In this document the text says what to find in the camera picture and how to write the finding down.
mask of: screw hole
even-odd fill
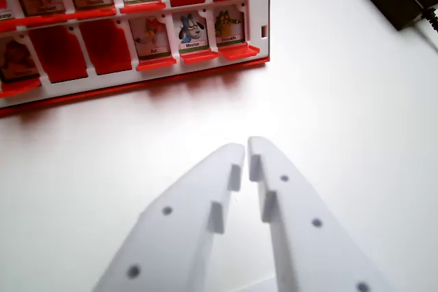
[[[314,225],[315,227],[321,228],[322,227],[322,221],[319,220],[318,218],[315,218],[314,220],[312,220],[312,225]]]
[[[164,207],[163,208],[163,214],[164,215],[170,215],[172,213],[173,209],[171,207]]]
[[[137,265],[132,265],[127,272],[127,275],[129,278],[137,278],[138,275],[140,275],[140,267]]]
[[[364,282],[360,282],[357,285],[357,290],[360,291],[360,292],[370,292],[371,291],[370,287],[368,286],[368,284],[364,283]]]

